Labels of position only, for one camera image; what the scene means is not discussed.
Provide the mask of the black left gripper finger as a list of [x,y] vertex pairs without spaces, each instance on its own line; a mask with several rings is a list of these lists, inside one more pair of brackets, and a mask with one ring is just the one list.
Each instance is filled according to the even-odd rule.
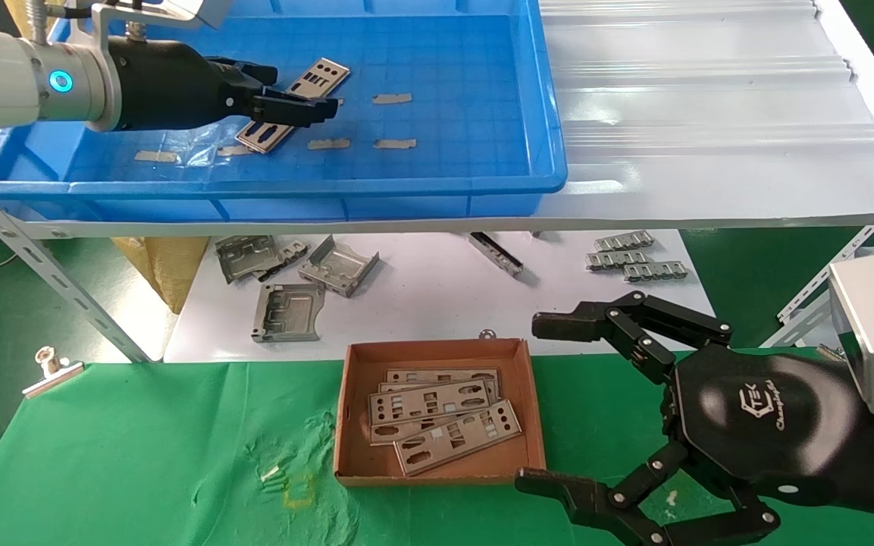
[[275,66],[219,56],[208,56],[205,61],[221,75],[222,82],[231,86],[260,89],[277,82],[278,69]]
[[243,115],[253,121],[287,127],[311,127],[337,115],[337,98],[304,98],[292,93],[263,89],[247,100]]

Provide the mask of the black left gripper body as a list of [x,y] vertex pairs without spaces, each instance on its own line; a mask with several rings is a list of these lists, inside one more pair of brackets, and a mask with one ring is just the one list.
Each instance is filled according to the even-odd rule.
[[114,130],[204,127],[247,115],[257,93],[256,64],[205,58],[185,42],[111,37],[108,52],[121,88]]

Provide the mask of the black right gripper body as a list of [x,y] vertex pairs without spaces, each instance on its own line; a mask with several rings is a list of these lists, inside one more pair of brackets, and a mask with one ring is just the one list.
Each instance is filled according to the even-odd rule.
[[835,504],[840,460],[863,417],[846,366],[710,345],[670,376],[686,473],[710,493],[749,488],[801,506]]

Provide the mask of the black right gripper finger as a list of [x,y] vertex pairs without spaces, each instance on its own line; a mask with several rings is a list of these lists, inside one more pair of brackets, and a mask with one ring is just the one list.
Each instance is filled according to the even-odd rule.
[[670,441],[614,487],[544,469],[520,469],[514,486],[520,493],[560,501],[573,525],[607,531],[624,545],[747,545],[779,528],[779,515],[752,488],[732,482],[720,488],[731,512],[664,526],[645,515],[642,502],[693,461],[686,443]]
[[668,384],[676,357],[652,334],[703,349],[727,347],[732,328],[720,319],[655,295],[633,291],[610,302],[579,302],[571,313],[540,312],[531,318],[538,339],[609,342],[653,384]]

